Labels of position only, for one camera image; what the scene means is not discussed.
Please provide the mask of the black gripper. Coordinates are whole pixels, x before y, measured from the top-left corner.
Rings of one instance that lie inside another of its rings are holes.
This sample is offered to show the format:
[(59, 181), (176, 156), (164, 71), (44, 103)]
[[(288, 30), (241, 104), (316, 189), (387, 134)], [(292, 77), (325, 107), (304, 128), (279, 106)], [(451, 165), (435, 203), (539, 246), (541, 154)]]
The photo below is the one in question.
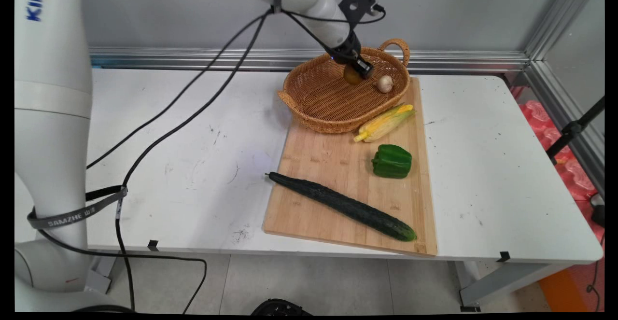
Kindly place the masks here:
[(341, 45), (330, 49), (330, 54), (336, 63), (352, 66), (360, 80), (365, 80), (373, 74), (374, 67), (362, 58), (361, 44), (353, 30)]

